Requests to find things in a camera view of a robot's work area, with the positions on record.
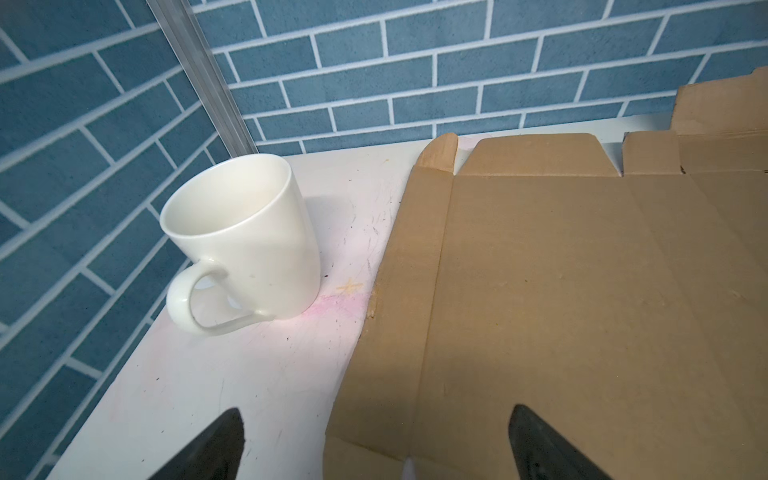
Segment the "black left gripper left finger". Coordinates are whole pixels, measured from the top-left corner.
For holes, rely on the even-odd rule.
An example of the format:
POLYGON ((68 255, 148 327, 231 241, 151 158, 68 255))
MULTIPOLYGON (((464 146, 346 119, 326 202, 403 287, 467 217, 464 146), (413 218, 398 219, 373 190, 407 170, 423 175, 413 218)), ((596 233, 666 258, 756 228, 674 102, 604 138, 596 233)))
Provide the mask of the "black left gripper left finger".
POLYGON ((244 445, 240 410, 229 408, 150 479, 235 479, 244 445))

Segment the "brown cardboard box top sheet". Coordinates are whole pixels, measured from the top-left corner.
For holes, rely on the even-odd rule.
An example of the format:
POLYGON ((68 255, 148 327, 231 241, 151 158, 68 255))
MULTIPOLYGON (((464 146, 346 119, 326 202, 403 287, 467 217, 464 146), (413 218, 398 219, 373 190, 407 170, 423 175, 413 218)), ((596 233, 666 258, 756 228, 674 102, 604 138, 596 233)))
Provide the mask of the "brown cardboard box top sheet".
POLYGON ((422 151, 326 430, 327 479, 767 475, 767 141, 422 151))

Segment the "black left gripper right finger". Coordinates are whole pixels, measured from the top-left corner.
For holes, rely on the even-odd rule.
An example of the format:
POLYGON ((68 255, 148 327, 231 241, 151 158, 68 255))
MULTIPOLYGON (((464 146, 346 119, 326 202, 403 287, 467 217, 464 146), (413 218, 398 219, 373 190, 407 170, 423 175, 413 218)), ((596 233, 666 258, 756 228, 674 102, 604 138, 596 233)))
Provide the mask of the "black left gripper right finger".
POLYGON ((526 405, 514 406, 508 436, 520 479, 611 479, 526 405))

